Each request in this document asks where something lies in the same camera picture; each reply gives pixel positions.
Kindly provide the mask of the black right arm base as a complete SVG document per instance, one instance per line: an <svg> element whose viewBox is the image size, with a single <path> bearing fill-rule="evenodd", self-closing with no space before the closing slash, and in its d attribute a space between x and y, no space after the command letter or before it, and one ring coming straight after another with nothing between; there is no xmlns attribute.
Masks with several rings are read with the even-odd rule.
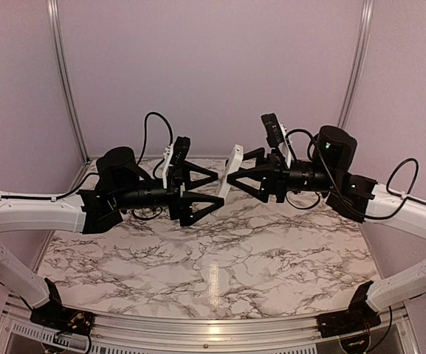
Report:
<svg viewBox="0 0 426 354"><path fill-rule="evenodd" d="M323 338L341 336L380 325L379 312L367 303L367 292L373 281L360 285L345 310L322 313L317 316L317 328Z"/></svg>

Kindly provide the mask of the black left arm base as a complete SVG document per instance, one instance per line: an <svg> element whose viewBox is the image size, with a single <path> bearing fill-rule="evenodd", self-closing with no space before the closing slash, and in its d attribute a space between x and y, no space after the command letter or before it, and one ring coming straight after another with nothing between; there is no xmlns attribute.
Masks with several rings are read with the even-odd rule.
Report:
<svg viewBox="0 0 426 354"><path fill-rule="evenodd" d="M59 333L89 336L95 315L86 310L64 306L55 283L48 278L45 278L44 281L48 287L49 301L39 307L32 306L30 321L55 329Z"/></svg>

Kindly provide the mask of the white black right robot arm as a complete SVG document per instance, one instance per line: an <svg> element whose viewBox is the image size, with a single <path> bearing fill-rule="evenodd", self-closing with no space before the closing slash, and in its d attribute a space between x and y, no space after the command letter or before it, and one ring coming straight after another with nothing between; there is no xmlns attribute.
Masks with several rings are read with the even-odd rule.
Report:
<svg viewBox="0 0 426 354"><path fill-rule="evenodd" d="M274 150L263 164L230 173L227 183L264 203L271 195L282 203L288 192L320 192L344 218L382 224L426 240L426 201L348 171L357 149L355 138L331 125L309 138L314 149L308 160L285 164ZM358 330L371 313L422 294L426 294L426 258L391 277L361 285L343 312L342 323Z"/></svg>

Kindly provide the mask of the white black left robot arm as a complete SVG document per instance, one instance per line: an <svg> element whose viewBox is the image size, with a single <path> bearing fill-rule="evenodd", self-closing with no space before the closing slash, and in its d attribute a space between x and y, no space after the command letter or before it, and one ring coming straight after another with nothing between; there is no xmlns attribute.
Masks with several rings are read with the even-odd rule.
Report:
<svg viewBox="0 0 426 354"><path fill-rule="evenodd" d="M187 150L168 148L165 175L149 176L130 147L115 147L96 162L97 184L63 195L16 195L0 190L0 234L27 230L59 230L101 234L123 222L123 214L165 207L172 220L191 226L224 206L224 199L193 191L218 180L217 173L186 161ZM23 298L54 328L69 323L56 286L29 270L0 244L0 283Z"/></svg>

